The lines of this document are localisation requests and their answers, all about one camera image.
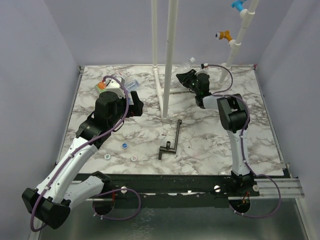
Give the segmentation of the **clear plastic bottle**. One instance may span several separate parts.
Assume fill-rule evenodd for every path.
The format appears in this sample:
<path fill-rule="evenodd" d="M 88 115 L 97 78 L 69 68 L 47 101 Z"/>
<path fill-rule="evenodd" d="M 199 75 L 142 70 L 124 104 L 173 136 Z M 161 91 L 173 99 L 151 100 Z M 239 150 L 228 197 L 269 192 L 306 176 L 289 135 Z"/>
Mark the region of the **clear plastic bottle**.
<path fill-rule="evenodd" d="M 188 62 L 185 62 L 181 64 L 177 69 L 175 69 L 171 74 L 171 83 L 173 85 L 176 85 L 179 83 L 179 80 L 177 78 L 177 74 L 184 74 L 189 72 L 192 69 L 193 62 L 189 60 Z"/>

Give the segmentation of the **purple label plastic bottle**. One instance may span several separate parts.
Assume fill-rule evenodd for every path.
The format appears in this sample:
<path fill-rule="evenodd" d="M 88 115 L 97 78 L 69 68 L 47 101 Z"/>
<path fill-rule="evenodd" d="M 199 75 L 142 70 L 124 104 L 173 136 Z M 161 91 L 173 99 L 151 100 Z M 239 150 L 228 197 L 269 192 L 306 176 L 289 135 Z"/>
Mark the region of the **purple label plastic bottle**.
<path fill-rule="evenodd" d="M 126 82 L 124 86 L 128 92 L 131 92 L 131 91 L 136 91 L 140 87 L 140 84 L 136 79 L 134 79 Z"/>

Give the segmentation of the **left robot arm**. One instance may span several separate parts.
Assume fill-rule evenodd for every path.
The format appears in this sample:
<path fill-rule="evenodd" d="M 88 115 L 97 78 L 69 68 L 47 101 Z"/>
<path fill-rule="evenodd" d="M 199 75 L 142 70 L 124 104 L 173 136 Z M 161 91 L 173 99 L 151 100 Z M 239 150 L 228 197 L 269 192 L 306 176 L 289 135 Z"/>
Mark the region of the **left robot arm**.
<path fill-rule="evenodd" d="M 125 118 L 142 115 L 143 106 L 136 91 L 126 93 L 125 97 L 119 97 L 112 91 L 99 95 L 94 111 L 79 126 L 63 158 L 36 188 L 27 188 L 22 194 L 22 200 L 31 214 L 30 229 L 33 232 L 40 231 L 34 227 L 35 219 L 42 221 L 44 226 L 57 229 L 66 221 L 71 210 L 82 202 L 117 192 L 111 178 L 100 171 L 92 173 L 77 185 L 71 184 L 83 165 Z"/>

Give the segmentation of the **green orange label bottle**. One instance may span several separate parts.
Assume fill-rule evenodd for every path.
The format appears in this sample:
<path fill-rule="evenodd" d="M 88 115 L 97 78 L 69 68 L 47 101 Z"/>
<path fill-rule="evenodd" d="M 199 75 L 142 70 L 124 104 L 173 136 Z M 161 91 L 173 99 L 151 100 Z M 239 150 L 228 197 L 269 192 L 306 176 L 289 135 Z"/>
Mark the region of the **green orange label bottle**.
<path fill-rule="evenodd" d="M 94 86 L 95 91 L 97 94 L 101 94 L 106 91 L 106 83 L 104 81 L 100 81 Z"/>

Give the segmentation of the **red white bottle cap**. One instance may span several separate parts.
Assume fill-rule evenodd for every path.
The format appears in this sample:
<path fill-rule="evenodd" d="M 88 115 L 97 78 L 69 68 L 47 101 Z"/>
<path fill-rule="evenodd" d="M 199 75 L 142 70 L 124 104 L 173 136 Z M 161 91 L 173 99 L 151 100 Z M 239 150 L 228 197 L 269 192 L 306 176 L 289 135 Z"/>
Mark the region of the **red white bottle cap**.
<path fill-rule="evenodd" d="M 133 162 L 135 162 L 137 159 L 138 159 L 138 158 L 135 157 L 135 156 L 132 156 L 132 157 L 131 157 L 131 160 L 132 160 Z"/>

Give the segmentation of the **green white bottle cap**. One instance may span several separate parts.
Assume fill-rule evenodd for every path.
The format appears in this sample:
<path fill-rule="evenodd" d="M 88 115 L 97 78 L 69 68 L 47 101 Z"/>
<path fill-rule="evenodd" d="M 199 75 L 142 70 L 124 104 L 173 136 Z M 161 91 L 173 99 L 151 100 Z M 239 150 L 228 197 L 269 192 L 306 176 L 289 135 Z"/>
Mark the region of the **green white bottle cap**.
<path fill-rule="evenodd" d="M 110 159 L 111 159 L 111 155 L 110 155 L 110 154 L 106 154 L 106 155 L 104 156 L 104 159 L 105 159 L 105 160 L 110 160 Z"/>

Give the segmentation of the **white PVC pipe stand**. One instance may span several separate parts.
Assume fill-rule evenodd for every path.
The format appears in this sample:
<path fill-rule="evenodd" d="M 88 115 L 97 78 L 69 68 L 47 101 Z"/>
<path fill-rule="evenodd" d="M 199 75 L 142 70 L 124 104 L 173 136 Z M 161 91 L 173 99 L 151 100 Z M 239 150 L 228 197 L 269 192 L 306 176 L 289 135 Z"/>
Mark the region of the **white PVC pipe stand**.
<path fill-rule="evenodd" d="M 156 94 L 158 97 L 162 122 L 167 122 L 169 120 L 168 111 L 170 95 L 186 92 L 186 90 L 183 90 L 182 88 L 171 89 L 171 75 L 176 41 L 178 9 L 179 2 L 177 0 L 170 0 L 168 2 L 164 87 L 161 87 L 158 68 L 158 1 L 151 1 L 152 71 L 156 85 Z"/>

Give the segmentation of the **orange nozzle fitting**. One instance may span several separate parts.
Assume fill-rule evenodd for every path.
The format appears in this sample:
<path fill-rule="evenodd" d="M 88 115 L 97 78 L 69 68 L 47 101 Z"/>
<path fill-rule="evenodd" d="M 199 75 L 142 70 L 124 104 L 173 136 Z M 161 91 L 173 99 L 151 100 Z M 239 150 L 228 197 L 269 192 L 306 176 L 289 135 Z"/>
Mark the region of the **orange nozzle fitting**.
<path fill-rule="evenodd" d="M 218 32 L 216 32 L 215 37 L 216 37 L 217 40 L 226 39 L 228 42 L 233 40 L 233 38 L 230 35 L 230 31 L 229 30 L 218 31 Z"/>

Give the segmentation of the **white PVC pipe tree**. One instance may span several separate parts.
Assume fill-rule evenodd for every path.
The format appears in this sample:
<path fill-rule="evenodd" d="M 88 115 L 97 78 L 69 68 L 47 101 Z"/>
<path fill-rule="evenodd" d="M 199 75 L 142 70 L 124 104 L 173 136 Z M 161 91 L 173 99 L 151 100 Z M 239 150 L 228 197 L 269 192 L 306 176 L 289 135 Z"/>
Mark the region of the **white PVC pipe tree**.
<path fill-rule="evenodd" d="M 240 25 L 240 29 L 239 29 L 239 32 L 238 32 L 236 38 L 233 38 L 233 40 L 228 41 L 228 45 L 230 47 L 230 53 L 227 58 L 227 61 L 222 64 L 222 66 L 225 67 L 226 69 L 224 69 L 224 68 L 222 69 L 221 76 L 217 82 L 220 87 L 224 84 L 226 77 L 227 77 L 227 74 L 228 74 L 228 70 L 231 69 L 231 65 L 239 52 L 239 49 L 242 45 L 242 40 L 245 36 L 247 29 L 249 28 L 249 26 L 252 22 L 252 19 L 254 18 L 255 14 L 256 14 L 255 11 L 257 9 L 259 2 L 260 2 L 259 0 L 252 0 L 249 4 L 248 8 L 244 7 L 244 4 L 245 4 L 244 3 L 243 4 L 244 10 L 242 10 L 241 12 L 238 12 L 239 17 L 241 18 L 241 25 Z"/>

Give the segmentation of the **blue pipe fitting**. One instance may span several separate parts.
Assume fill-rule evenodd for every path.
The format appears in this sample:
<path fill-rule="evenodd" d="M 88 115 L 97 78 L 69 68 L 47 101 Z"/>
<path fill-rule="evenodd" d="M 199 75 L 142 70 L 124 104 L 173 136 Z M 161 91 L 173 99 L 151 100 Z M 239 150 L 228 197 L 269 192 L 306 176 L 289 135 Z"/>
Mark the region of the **blue pipe fitting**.
<path fill-rule="evenodd" d="M 247 0 L 235 0 L 232 4 L 231 7 L 235 8 L 239 13 L 244 10 L 243 4 Z"/>

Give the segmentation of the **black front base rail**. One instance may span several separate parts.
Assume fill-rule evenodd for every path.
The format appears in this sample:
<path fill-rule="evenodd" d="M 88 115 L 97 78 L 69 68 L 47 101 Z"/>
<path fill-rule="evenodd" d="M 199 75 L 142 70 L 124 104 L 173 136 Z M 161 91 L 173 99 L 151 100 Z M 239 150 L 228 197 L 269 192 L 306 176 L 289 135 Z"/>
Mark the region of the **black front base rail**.
<path fill-rule="evenodd" d="M 259 196 L 253 184 L 237 186 L 229 175 L 104 174 L 93 176 L 105 182 L 103 192 L 126 187 L 132 192 L 115 194 L 116 208 L 228 208 L 229 198 Z"/>

